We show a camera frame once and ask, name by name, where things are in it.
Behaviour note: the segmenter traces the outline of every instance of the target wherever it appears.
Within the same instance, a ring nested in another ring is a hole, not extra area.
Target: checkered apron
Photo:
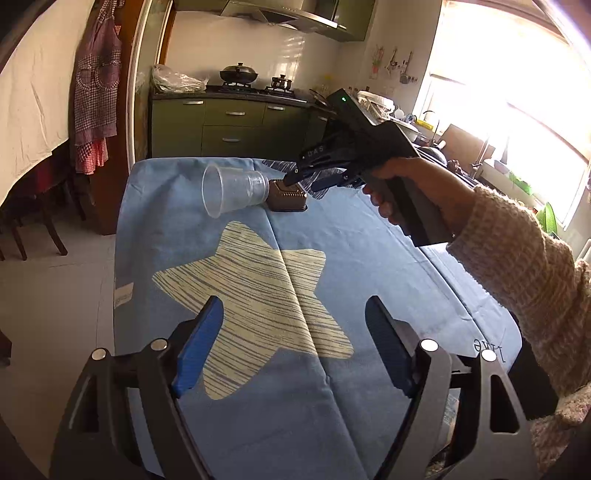
[[[117,88],[121,40],[115,8],[125,0],[103,0],[91,35],[80,46],[74,89],[76,170],[90,175],[109,158],[106,141],[117,135]]]

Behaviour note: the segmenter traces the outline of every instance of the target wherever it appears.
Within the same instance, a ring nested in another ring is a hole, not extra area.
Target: table
[[[281,175],[251,159],[136,164],[119,216],[114,328],[116,354],[138,351],[210,294],[222,299],[222,332],[180,399],[217,479],[376,473],[410,399],[366,328],[372,295],[449,352],[488,346],[510,367],[516,324],[444,246],[415,248],[351,189],[310,199],[303,213],[255,206],[211,219],[201,199],[210,161]],[[160,473],[134,392],[130,402],[142,458]]]

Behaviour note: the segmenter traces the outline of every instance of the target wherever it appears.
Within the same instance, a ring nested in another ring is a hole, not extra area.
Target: dish rack
[[[389,98],[363,90],[357,93],[357,101],[379,122],[391,120],[390,114],[396,109]]]

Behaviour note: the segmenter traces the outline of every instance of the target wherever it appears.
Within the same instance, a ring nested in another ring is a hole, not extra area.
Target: window
[[[591,155],[591,74],[562,37],[516,15],[444,4],[422,111],[496,148],[561,222],[578,204]]]

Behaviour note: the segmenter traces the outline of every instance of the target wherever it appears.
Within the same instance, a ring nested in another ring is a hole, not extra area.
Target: plastic bag
[[[166,65],[154,65],[152,68],[152,81],[160,92],[203,93],[207,80],[194,79],[184,73],[175,72]]]

